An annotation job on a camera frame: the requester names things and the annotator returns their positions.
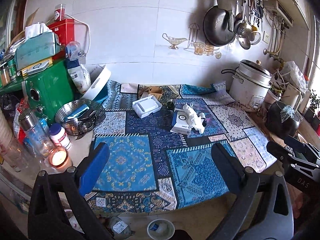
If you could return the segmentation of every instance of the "green shelf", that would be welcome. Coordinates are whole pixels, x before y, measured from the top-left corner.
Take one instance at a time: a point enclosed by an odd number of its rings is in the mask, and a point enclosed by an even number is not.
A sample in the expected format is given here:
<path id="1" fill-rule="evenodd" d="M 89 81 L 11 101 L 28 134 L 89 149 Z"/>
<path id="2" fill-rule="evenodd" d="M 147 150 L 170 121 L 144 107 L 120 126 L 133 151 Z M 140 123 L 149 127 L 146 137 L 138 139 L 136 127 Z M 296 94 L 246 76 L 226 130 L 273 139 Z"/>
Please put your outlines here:
<path id="1" fill-rule="evenodd" d="M 21 85 L 22 81 L 23 81 L 23 77 L 18 76 L 15 81 L 10 82 L 9 84 L 7 84 L 4 87 L 0 87 L 0 96 L 7 94 L 7 93 L 22 90 L 22 85 Z"/>

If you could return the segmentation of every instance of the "black wok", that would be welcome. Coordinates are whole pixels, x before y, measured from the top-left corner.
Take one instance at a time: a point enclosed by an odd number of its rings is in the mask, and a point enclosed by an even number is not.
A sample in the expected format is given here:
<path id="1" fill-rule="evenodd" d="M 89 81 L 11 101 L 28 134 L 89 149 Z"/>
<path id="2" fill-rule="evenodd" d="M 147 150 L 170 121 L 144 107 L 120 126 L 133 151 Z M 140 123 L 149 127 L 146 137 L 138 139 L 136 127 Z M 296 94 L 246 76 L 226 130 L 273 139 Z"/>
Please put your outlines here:
<path id="1" fill-rule="evenodd" d="M 204 16 L 203 32 L 206 39 L 214 46 L 220 47 L 230 43 L 236 34 L 228 30 L 229 13 L 211 7 Z"/>

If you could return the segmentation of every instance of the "red tin box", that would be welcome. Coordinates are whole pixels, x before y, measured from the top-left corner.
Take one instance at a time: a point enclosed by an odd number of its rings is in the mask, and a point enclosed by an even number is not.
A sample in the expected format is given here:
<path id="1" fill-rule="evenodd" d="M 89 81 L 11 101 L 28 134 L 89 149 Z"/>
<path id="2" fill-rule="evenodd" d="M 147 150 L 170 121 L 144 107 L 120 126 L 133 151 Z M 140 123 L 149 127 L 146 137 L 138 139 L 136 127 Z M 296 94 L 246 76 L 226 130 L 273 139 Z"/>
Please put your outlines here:
<path id="1" fill-rule="evenodd" d="M 52 30 L 59 37 L 59 42 L 62 47 L 62 51 L 52 57 L 53 60 L 65 57 L 65 46 L 75 40 L 75 21 L 74 19 L 64 19 L 63 21 L 55 22 L 48 25 L 48 28 Z"/>

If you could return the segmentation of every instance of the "green toaster oven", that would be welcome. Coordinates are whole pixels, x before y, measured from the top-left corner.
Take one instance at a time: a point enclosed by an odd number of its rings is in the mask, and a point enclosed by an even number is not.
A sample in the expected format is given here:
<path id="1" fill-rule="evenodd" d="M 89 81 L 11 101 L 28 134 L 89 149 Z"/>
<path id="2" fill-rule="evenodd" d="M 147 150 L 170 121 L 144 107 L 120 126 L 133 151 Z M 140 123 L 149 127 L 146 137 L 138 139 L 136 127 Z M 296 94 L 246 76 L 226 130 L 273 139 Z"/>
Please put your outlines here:
<path id="1" fill-rule="evenodd" d="M 25 85 L 30 108 L 35 110 L 38 117 L 47 118 L 49 125 L 55 122 L 56 112 L 74 100 L 75 86 L 64 66 L 64 60 L 54 61 L 46 70 L 29 76 Z"/>

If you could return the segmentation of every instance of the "potted plant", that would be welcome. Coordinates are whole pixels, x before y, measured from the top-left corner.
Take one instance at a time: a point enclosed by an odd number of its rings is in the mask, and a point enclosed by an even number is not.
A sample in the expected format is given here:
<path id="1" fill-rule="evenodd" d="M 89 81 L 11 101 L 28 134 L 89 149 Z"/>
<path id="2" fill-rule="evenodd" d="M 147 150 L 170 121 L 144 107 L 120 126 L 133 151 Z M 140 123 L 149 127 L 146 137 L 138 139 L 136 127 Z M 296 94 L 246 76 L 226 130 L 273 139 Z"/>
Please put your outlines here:
<path id="1" fill-rule="evenodd" d="M 320 98 L 317 97 L 317 94 L 315 94 L 314 90 L 312 90 L 312 92 L 310 93 L 310 99 L 310 106 L 304 114 L 304 119 L 306 119 L 308 123 L 311 123 L 313 121 L 313 118 L 315 116 L 315 110 L 320 106 Z"/>
<path id="2" fill-rule="evenodd" d="M 310 125 L 313 128 L 313 130 L 315 130 L 315 131 L 318 129 L 318 127 L 320 125 L 319 112 L 318 112 L 318 114 L 315 115 L 315 117 L 313 118 Z"/>

